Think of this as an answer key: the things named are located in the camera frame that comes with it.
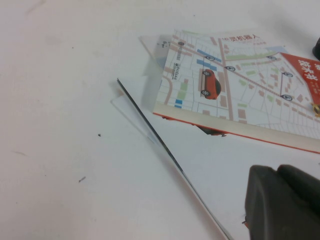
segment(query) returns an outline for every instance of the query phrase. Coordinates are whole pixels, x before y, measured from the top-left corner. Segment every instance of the white table surface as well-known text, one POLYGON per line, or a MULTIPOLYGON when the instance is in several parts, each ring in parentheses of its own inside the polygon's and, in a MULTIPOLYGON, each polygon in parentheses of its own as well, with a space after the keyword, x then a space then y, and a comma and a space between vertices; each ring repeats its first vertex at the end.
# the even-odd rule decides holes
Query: white table surface
POLYGON ((118 76, 158 71, 141 35, 264 26, 312 57, 319 1, 274 2, 0 1, 0 238, 215 239, 173 165, 110 100, 118 76))

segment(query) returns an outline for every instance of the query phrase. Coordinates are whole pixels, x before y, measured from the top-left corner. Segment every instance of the blue map block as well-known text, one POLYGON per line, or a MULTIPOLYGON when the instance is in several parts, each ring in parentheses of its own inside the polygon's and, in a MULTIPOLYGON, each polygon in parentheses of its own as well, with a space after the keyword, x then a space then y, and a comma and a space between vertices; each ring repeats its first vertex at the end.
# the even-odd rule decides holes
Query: blue map block
POLYGON ((200 54, 202 54, 202 55, 212 57, 212 58, 214 58, 215 60, 217 60, 217 61, 220 62, 220 63, 222 62, 221 59, 219 59, 219 58, 217 58, 217 57, 215 57, 215 56, 212 56, 212 55, 210 55, 210 54, 208 54, 208 53, 206 53, 206 52, 204 52, 204 51, 201 51, 200 49, 198 49, 197 52, 200 53, 200 54))
POLYGON ((203 60, 197 59, 196 63, 203 65, 204 67, 207 67, 207 68, 211 69, 212 71, 217 71, 217 67, 212 66, 210 63, 204 62, 203 60))

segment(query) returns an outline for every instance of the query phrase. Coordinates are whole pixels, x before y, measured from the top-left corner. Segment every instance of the stack of paper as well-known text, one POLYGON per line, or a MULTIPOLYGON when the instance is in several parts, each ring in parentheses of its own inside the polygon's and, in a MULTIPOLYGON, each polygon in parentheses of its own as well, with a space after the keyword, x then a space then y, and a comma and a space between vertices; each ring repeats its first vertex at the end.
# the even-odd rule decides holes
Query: stack of paper
MULTIPOLYGON (((228 106, 231 103, 235 104, 228 99, 226 71, 239 73, 237 79, 230 78, 230 88, 251 90, 250 85, 252 85, 255 88, 254 91, 259 95, 259 88, 264 87, 262 91, 264 93, 263 101, 264 103, 266 101, 272 103, 271 109, 276 109, 275 105, 279 105, 279 101, 277 101, 279 99, 281 99, 280 104, 283 109, 288 108, 285 104, 292 109, 295 107, 293 104, 298 102, 296 111, 292 110, 293 121, 297 120, 298 124, 301 124, 302 131, 306 131, 303 132, 305 135, 308 134, 308 124, 310 125, 311 121, 312 124, 317 122, 315 121, 317 120, 316 113, 313 112, 313 106, 310 104, 313 100, 312 94, 310 92, 309 95, 307 95, 308 92, 298 92, 300 90, 299 85, 295 85, 296 81, 302 81, 306 86, 306 82, 299 79, 298 73, 293 70, 292 65, 287 66, 291 69, 290 71, 281 70, 283 66, 278 65, 280 62, 278 59, 283 59, 285 55, 280 57, 280 53, 277 52, 286 52, 283 45, 264 40, 262 33, 254 30, 210 35, 175 31, 173 36, 143 36, 141 41, 151 56, 163 68, 163 74, 132 79, 119 77, 122 89, 130 98, 124 95, 115 99, 112 103, 130 119, 135 127, 154 143, 163 146, 169 153, 177 169, 212 216, 214 223, 220 227, 221 236, 225 239, 249 240, 249 231, 243 224, 246 215, 244 205, 249 168, 252 165, 266 165, 277 168, 281 164, 290 164, 319 178, 318 163, 320 157, 318 154, 308 151, 235 134, 225 134, 226 132, 232 133, 232 131, 228 128, 221 129, 220 125, 215 127, 214 118, 217 119, 224 113, 226 113, 225 118, 220 117, 220 119, 223 121, 231 120, 228 106), (229 56, 229 60, 233 60, 237 64, 226 65, 226 56, 229 56), (252 72, 253 66, 257 69, 256 72, 252 72), (242 77, 243 72, 246 74, 245 79, 242 77), (258 83, 262 78, 260 76, 262 73, 266 86, 262 86, 263 83, 258 83), (214 86, 208 86, 206 85, 206 80, 208 81, 206 77, 212 75, 216 77, 218 83, 214 86), (268 85, 271 85, 271 81, 268 81, 270 75, 274 76, 273 91, 271 87, 268 87, 268 85), (278 86, 275 86, 276 76, 281 77, 282 75, 282 80, 286 79, 286 81, 282 81, 285 94, 274 96, 271 92, 276 92, 278 88, 281 88, 279 77, 278 86), (212 87, 215 87, 215 94, 204 92, 209 92, 209 88, 212 87), (286 99, 282 95, 288 95, 292 99, 289 99, 289 97, 286 99), (310 113, 307 112, 307 107, 304 105, 308 96, 310 113), (172 112, 174 114, 178 113, 178 117, 172 117, 172 112), (196 117, 192 121, 184 120, 184 114, 188 115, 189 113, 195 113, 194 116, 196 117), (167 120, 159 115, 179 121, 167 120), (202 121, 203 123, 201 119, 203 115, 213 118, 212 121, 208 122, 211 125, 196 122, 196 124, 202 125, 202 127, 198 127, 183 123, 183 121, 189 123, 202 121)), ((317 67, 310 65, 307 69, 313 71, 314 75, 317 67)), ((239 100, 236 103, 236 107, 238 107, 237 122, 244 126, 249 123, 240 120, 249 119, 250 112, 239 110, 249 107, 250 104, 247 103, 247 106, 244 106, 245 103, 239 102, 239 100)), ((270 113, 270 116, 275 114, 273 111, 269 112, 268 108, 269 105, 266 105, 266 109, 264 109, 266 113, 270 113)))

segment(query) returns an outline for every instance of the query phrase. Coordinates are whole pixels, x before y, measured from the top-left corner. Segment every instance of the printed map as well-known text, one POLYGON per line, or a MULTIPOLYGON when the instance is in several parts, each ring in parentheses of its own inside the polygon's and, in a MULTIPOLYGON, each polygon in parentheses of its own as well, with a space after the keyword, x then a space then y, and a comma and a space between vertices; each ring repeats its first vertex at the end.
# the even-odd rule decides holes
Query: printed map
POLYGON ((175 31, 157 102, 320 139, 320 118, 315 117, 307 83, 272 49, 175 31))

